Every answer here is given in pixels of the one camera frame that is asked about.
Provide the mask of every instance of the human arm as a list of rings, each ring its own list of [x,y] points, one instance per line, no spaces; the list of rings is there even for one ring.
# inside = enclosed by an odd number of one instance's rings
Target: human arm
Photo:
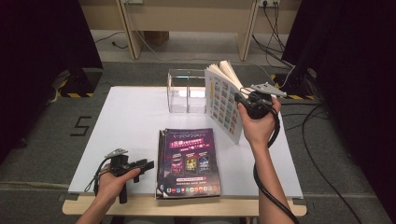
[[[280,107],[280,102],[273,98],[273,109],[279,112]],[[268,113],[268,115],[262,119],[251,119],[243,105],[238,104],[238,109],[242,118],[245,137],[250,144],[256,162],[260,181],[275,198],[289,208],[288,201],[280,185],[268,148],[268,141],[275,128],[273,115]],[[259,215],[261,224],[293,223],[292,220],[261,191],[259,193]]]
[[[110,172],[106,172],[100,176],[99,191],[91,203],[90,207],[82,214],[76,222],[77,224],[98,224],[110,209],[111,205],[116,201],[124,184],[137,176],[140,169],[133,169],[125,175],[115,177]]]

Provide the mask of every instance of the transparent acrylic box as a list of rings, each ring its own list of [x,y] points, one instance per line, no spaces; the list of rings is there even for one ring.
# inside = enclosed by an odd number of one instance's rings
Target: transparent acrylic box
[[[205,113],[205,71],[169,69],[168,107],[171,113]]]

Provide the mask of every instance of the black curtain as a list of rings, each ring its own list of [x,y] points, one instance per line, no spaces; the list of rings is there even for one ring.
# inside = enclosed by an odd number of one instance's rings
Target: black curtain
[[[323,10],[328,4],[339,8]],[[303,0],[285,57],[291,56],[290,60],[302,64],[303,71],[307,67],[317,71],[325,104],[348,152],[361,167],[390,219],[396,222],[394,8],[395,1],[372,4]],[[312,23],[326,12],[331,26]],[[314,30],[326,35],[309,42]],[[315,50],[304,55],[309,48]]]
[[[0,2],[0,162],[24,137],[65,70],[103,68],[77,0]]]

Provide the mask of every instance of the magazine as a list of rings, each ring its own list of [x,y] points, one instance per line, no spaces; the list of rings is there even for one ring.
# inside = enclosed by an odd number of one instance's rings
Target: magazine
[[[205,70],[206,113],[227,133],[235,144],[239,143],[242,120],[234,94],[243,88],[231,64],[222,61]]]
[[[158,164],[156,199],[221,194],[213,129],[161,131]]]

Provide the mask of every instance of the yellow black tape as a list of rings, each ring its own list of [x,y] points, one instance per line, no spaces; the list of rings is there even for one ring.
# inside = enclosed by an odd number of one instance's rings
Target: yellow black tape
[[[65,79],[61,86],[58,89],[58,97],[72,97],[72,98],[80,98],[80,97],[93,97],[93,92],[74,92],[74,91],[66,91],[65,87],[68,79]]]
[[[312,95],[288,95],[282,98],[292,100],[315,100],[314,96]]]

